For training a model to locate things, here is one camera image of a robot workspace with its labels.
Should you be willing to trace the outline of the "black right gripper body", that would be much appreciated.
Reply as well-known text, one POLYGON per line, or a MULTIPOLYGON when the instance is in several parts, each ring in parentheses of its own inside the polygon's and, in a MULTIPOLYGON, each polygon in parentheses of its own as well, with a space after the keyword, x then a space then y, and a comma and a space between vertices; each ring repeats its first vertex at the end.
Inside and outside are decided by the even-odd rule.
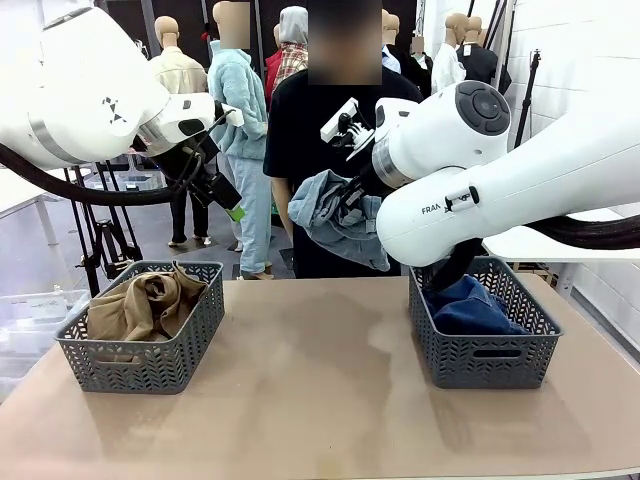
POLYGON ((371 163, 363 166, 349 184, 359 185, 362 188, 362 196, 370 195, 384 198, 389 194, 389 186, 379 178, 371 163))

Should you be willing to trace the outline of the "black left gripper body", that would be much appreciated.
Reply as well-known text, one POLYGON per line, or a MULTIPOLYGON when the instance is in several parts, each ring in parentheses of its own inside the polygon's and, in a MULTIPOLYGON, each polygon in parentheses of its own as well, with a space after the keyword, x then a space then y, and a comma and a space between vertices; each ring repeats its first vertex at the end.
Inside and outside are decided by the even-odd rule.
POLYGON ((193 184, 196 184, 212 176, 213 161, 218 153, 214 141, 206 136, 203 140, 188 139, 150 160, 164 174, 168 184, 189 179, 192 175, 193 184))

